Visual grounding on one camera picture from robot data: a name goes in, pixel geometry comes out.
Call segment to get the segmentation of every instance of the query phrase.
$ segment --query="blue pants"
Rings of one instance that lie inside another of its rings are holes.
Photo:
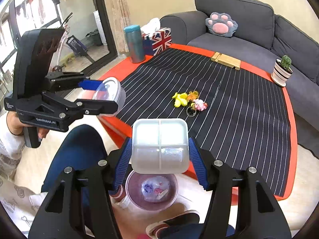
[[[189,224],[183,226],[171,226],[159,233],[159,239],[198,239],[203,229],[203,224]],[[235,229],[228,225],[226,236],[235,233]]]
[[[50,190],[65,167],[72,166],[75,170],[87,169],[106,157],[102,138],[93,127],[81,125],[72,129],[53,158],[41,192]],[[83,188],[84,223],[92,230],[88,195],[87,188]]]

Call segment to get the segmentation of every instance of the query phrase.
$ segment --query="sofa seat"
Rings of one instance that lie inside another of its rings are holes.
[[[224,53],[272,73],[278,57],[268,49],[237,37],[221,37],[205,33],[188,45]],[[297,68],[291,67],[292,76],[287,81],[287,91],[295,113],[319,130],[319,86],[309,81]]]

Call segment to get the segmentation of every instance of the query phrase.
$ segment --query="british flag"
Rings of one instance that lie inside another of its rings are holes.
[[[172,35],[170,28],[161,28],[156,31],[152,37],[142,34],[143,48],[146,55],[155,56],[172,44]]]

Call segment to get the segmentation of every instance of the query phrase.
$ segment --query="floral curtain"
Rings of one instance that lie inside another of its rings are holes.
[[[115,42],[117,50],[120,53],[128,52],[129,49],[125,42],[125,35],[123,29],[131,25],[130,11],[127,0],[111,0],[111,7],[113,13],[115,33]]]

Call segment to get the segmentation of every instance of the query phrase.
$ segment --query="sofa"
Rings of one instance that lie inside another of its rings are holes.
[[[221,52],[268,73],[277,58],[291,58],[293,74],[286,87],[298,143],[319,158],[319,44],[257,0],[195,0],[195,5],[196,11],[161,18],[161,26],[171,28],[174,43]],[[205,19],[212,12],[227,13],[238,23],[231,38],[208,32]]]

